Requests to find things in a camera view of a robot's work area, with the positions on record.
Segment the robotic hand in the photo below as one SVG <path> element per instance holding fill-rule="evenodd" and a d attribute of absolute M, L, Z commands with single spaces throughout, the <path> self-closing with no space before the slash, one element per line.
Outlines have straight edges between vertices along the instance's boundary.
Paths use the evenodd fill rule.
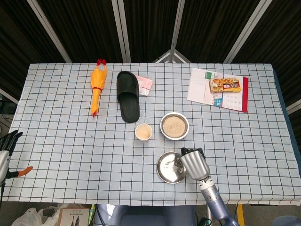
<path fill-rule="evenodd" d="M 202 148 L 181 149 L 184 167 L 194 180 L 199 181 L 199 187 L 205 198 L 212 215 L 217 220 L 225 220 L 226 226 L 239 226 L 238 222 L 230 215 L 214 182 L 211 179 L 210 169 L 205 161 Z"/>
<path fill-rule="evenodd" d="M 4 192 L 5 180 L 15 177 L 21 177 L 26 175 L 32 170 L 32 166 L 26 168 L 23 171 L 9 172 L 9 161 L 13 154 L 14 148 L 16 146 L 17 140 L 23 133 L 18 133 L 15 130 L 4 137 L 0 138 L 0 186 L 1 186 L 1 198 L 0 207 L 2 203 L 2 197 Z"/>

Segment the rubber chicken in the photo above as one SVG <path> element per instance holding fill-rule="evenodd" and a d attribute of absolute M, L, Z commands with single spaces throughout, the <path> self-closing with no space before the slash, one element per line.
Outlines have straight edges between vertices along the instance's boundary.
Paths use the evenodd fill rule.
<path fill-rule="evenodd" d="M 103 64 L 103 71 L 98 68 L 100 64 Z M 98 113 L 98 99 L 102 89 L 104 88 L 105 79 L 107 78 L 107 66 L 105 60 L 98 60 L 96 68 L 91 75 L 91 86 L 93 88 L 93 102 L 91 106 L 91 114 L 95 116 Z"/>

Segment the black slide sandal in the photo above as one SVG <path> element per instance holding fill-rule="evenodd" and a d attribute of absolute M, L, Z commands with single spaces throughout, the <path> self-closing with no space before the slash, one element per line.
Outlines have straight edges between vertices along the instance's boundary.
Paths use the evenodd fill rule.
<path fill-rule="evenodd" d="M 120 103 L 123 121 L 132 123 L 139 119 L 139 85 L 131 72 L 120 72 L 117 76 L 117 100 Z"/>

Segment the white plastic bag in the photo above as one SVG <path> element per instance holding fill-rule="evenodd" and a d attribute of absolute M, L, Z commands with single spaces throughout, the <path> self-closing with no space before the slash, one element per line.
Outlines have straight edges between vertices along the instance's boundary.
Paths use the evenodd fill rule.
<path fill-rule="evenodd" d="M 55 213 L 48 217 L 46 222 L 42 223 L 43 218 L 43 210 L 41 209 L 38 212 L 35 208 L 28 209 L 21 217 L 13 222 L 11 226 L 56 226 L 60 209 L 66 208 L 68 204 L 59 204 L 58 207 L 49 207 L 48 209 L 54 208 Z"/>

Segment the paper cup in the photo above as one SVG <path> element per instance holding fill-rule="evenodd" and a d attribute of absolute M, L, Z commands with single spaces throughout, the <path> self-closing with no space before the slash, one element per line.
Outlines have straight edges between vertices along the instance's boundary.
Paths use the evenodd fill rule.
<path fill-rule="evenodd" d="M 144 123 L 140 124 L 135 129 L 135 136 L 142 141 L 147 141 L 152 136 L 152 128 Z"/>

